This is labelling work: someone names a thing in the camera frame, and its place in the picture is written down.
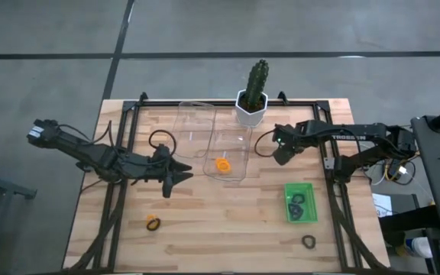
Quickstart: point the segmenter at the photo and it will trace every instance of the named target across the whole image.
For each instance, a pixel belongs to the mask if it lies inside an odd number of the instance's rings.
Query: cactus
[[[261,93],[264,90],[264,84],[266,83],[267,74],[269,73],[269,66],[266,60],[259,60],[249,73],[249,81],[247,82],[247,88],[244,94],[244,105],[247,107],[245,110],[248,112],[259,111],[262,107]]]

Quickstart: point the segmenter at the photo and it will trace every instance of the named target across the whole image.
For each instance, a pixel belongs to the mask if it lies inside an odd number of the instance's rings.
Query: transparent bin
[[[176,155],[185,158],[204,157],[215,123],[215,106],[201,102],[181,102],[172,134],[176,138]],[[168,140],[173,148],[173,141]]]
[[[237,124],[223,125],[216,122],[203,165],[203,173],[206,176],[227,182],[243,180],[249,160],[251,135],[252,128],[245,128]],[[217,161],[219,158],[228,161],[229,171],[218,169]]]

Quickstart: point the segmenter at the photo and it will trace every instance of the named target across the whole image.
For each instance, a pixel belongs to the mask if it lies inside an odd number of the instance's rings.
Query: black ring
[[[306,240],[310,239],[311,240],[311,244],[307,243]],[[316,244],[317,239],[315,239],[315,237],[311,236],[311,235],[305,235],[302,238],[302,244],[308,248],[308,249],[313,249],[315,248],[315,244]]]
[[[147,223],[148,231],[156,231],[160,227],[160,218],[153,218]]]
[[[305,196],[303,194],[295,194],[291,198],[292,203],[302,204],[305,202]]]
[[[299,220],[303,216],[303,208],[296,203],[290,203],[288,205],[288,212],[294,220]]]

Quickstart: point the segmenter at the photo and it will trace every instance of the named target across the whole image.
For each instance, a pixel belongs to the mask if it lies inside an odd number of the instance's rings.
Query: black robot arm
[[[57,149],[74,157],[80,169],[94,169],[99,178],[109,183],[119,180],[157,180],[163,183],[163,197],[169,198],[173,186],[193,176],[185,173],[191,166],[172,158],[164,144],[154,146],[152,157],[128,153],[120,147],[94,144],[62,130],[57,121],[37,119],[27,135],[28,142],[36,147]]]
[[[323,121],[309,120],[292,125],[275,125],[273,141],[279,144],[273,157],[279,165],[286,164],[295,154],[307,147],[318,147],[330,141],[372,141],[375,146],[353,156],[338,156],[333,160],[334,180],[348,183],[352,173],[362,166],[371,166],[388,158],[405,160],[416,153],[412,132],[399,126],[330,125]]]

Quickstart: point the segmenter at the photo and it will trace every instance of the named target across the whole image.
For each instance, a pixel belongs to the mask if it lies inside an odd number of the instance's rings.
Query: potted cactus
[[[237,94],[235,111],[241,125],[256,127],[263,120],[267,109],[267,95],[263,93],[269,66],[266,60],[259,60],[249,73],[247,88]]]

